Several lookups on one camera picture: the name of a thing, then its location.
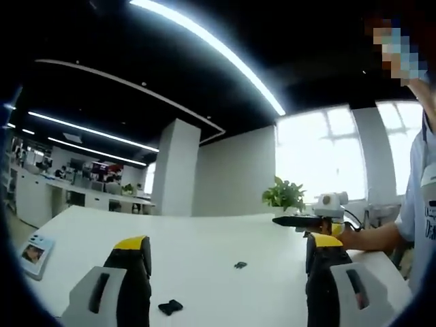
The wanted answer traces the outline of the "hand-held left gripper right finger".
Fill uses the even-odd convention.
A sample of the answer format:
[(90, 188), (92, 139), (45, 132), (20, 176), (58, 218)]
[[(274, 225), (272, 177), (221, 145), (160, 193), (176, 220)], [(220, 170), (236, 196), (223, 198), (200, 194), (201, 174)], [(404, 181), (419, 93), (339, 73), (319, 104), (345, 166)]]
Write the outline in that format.
[(346, 251), (333, 236), (307, 237), (308, 326), (387, 326), (412, 298), (381, 252)]

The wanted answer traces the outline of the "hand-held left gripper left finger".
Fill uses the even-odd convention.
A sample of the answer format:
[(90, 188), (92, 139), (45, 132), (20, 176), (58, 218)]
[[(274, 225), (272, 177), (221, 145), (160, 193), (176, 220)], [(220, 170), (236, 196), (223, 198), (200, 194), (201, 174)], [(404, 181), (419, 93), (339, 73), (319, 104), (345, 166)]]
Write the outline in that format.
[(63, 326), (149, 326), (151, 245), (148, 236), (117, 243), (69, 293)]

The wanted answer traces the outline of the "person's right hand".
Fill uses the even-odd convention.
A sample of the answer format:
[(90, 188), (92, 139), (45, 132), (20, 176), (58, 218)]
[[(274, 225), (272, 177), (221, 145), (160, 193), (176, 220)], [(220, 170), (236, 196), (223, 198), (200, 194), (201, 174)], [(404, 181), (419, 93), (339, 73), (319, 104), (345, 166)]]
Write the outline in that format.
[(336, 236), (346, 250), (361, 250), (362, 249), (362, 234), (353, 229), (348, 222), (341, 225), (341, 231)]

